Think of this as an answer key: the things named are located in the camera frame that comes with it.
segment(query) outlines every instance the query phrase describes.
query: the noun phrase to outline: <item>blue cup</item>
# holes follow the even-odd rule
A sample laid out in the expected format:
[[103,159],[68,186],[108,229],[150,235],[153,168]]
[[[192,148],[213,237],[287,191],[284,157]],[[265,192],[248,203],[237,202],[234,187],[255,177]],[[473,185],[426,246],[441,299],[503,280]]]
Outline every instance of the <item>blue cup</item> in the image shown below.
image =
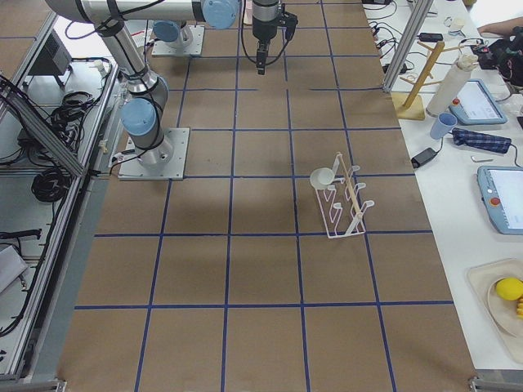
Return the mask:
[[435,120],[431,128],[431,138],[434,140],[441,139],[447,133],[451,132],[458,125],[458,119],[451,113],[442,113]]

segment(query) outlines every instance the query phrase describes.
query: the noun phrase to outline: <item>blue joint cap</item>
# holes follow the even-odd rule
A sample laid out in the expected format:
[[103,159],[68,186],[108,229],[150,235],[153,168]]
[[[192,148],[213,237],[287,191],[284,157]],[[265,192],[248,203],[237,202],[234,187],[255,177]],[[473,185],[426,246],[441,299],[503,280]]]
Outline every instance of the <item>blue joint cap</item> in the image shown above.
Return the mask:
[[156,123],[153,104],[143,98],[135,98],[122,107],[122,124],[132,136],[151,132]]
[[153,23],[154,35],[164,42],[175,42],[180,36],[180,26],[172,20],[156,20]]
[[238,15],[238,0],[205,0],[203,17],[215,29],[228,29]]

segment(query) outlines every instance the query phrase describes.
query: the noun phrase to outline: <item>tablet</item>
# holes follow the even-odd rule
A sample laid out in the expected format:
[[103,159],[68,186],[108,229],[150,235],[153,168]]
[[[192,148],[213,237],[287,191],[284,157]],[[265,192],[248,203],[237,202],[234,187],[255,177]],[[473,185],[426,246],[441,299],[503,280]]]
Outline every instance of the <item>tablet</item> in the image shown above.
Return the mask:
[[502,234],[523,234],[523,168],[481,166],[477,181],[494,227]]
[[464,125],[504,124],[507,117],[481,79],[470,79],[449,109]]

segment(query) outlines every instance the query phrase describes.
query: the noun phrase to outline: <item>white bottle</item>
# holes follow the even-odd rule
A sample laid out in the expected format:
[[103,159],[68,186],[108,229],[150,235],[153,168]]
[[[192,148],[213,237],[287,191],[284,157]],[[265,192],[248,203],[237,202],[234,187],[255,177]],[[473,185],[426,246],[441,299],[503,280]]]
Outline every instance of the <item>white bottle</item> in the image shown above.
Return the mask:
[[477,66],[476,55],[462,55],[452,64],[449,72],[440,84],[440,88],[427,105],[427,113],[431,116],[442,114],[449,108],[468,79],[472,70]]

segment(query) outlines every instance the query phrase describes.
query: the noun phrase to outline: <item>white table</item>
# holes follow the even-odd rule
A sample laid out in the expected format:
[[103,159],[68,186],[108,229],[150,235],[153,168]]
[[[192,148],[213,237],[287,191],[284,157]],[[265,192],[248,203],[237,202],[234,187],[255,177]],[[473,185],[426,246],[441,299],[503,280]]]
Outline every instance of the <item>white table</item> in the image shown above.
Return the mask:
[[[395,29],[403,31],[411,10],[406,4],[406,0],[397,2],[397,12],[392,17],[377,20],[377,22],[386,22]],[[453,16],[460,17],[467,22],[463,32],[468,38],[479,37],[476,27],[472,24],[461,1],[435,0],[434,3],[439,15],[426,18],[422,27],[423,32],[442,33],[447,47],[459,43],[463,37],[450,37],[447,34],[448,28],[443,24],[447,16]],[[367,17],[377,18],[389,15],[392,8],[387,8],[380,11],[367,11]],[[392,32],[397,38],[400,36],[393,30]],[[378,36],[383,39],[389,38],[390,34],[383,31]],[[411,51],[420,51],[416,46],[414,44]],[[452,62],[457,55],[457,51],[447,52],[441,56],[439,61]],[[414,62],[414,71],[421,72],[425,59],[420,55],[411,55],[408,59]],[[390,61],[389,56],[382,59],[383,64],[390,63]],[[448,70],[448,65],[437,65],[433,69],[435,80],[441,80]],[[472,77],[483,79],[497,99],[508,96],[508,90],[497,71],[478,69],[473,72]],[[410,91],[411,88],[408,83],[398,79],[392,90]],[[422,89],[420,96],[425,107],[436,89],[437,86]],[[520,150],[519,164],[523,165],[523,129],[516,120],[522,105],[523,96],[513,96],[501,104],[503,112],[509,118],[508,123],[494,127],[465,128],[476,131],[482,128],[482,131],[488,133],[511,137],[512,143]],[[434,119],[431,117],[427,117],[422,122],[400,120],[411,157],[427,147],[439,148],[440,142],[429,136],[433,122]],[[505,349],[487,310],[478,301],[467,280],[467,272],[470,268],[505,258],[523,260],[523,236],[501,235],[490,224],[476,181],[476,171],[480,165],[513,166],[514,153],[513,148],[510,148],[507,154],[501,155],[466,146],[458,147],[454,145],[452,137],[446,136],[444,147],[439,155],[415,172],[476,369],[523,370],[523,364],[515,362]],[[471,155],[476,158],[493,158],[494,161],[474,163]]]

